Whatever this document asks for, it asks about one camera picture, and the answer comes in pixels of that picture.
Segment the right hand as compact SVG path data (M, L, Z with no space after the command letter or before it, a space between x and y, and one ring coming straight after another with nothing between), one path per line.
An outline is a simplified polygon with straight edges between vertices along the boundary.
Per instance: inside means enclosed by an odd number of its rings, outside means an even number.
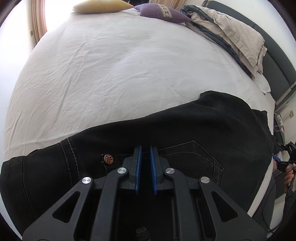
M295 164L288 165L285 169L285 189L287 189L294 178Z

